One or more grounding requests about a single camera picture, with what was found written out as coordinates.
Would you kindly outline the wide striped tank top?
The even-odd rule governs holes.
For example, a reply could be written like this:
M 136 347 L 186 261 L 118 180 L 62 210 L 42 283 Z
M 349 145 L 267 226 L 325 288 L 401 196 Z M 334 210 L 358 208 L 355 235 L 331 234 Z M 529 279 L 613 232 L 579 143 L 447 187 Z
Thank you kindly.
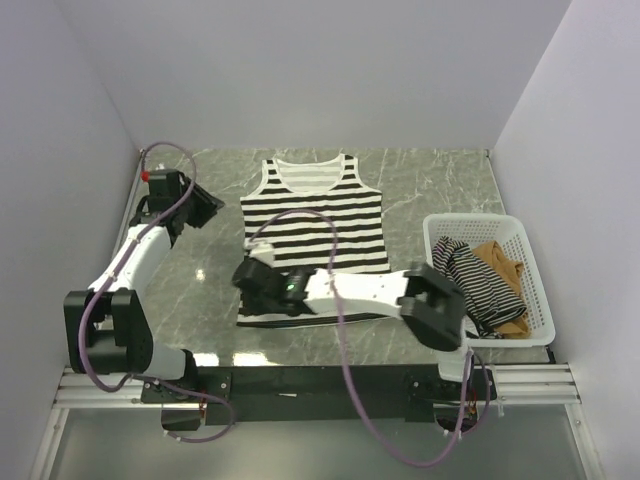
M 296 267 L 326 268 L 338 233 L 336 273 L 391 271 L 382 230 L 382 193 L 366 185 L 358 159 L 347 154 L 321 163 L 262 162 L 259 186 L 240 199 L 244 255 L 257 242 L 274 248 L 273 267 L 286 275 Z

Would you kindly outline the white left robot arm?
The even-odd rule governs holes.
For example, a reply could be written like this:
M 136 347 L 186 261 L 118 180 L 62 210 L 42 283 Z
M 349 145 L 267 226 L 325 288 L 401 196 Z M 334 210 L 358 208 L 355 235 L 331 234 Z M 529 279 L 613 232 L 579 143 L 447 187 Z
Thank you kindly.
M 149 193 L 136 207 L 125 243 L 106 271 L 63 303 L 69 362 L 76 373 L 164 380 L 176 401 L 193 399 L 200 378 L 193 354 L 154 340 L 142 297 L 186 226 L 203 227 L 224 202 L 183 172 L 145 172 Z

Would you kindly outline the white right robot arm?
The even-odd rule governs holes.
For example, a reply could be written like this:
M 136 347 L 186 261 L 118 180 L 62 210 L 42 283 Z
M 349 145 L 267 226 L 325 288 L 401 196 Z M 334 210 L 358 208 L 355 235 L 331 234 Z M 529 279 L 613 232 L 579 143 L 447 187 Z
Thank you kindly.
M 378 318 L 404 321 L 419 343 L 436 352 L 439 387 L 460 399 L 474 386 L 465 365 L 465 300 L 459 288 L 426 263 L 391 273 L 333 273 L 297 267 L 288 274 L 255 258 L 232 277 L 241 292 L 239 323 L 256 328 L 301 328 Z

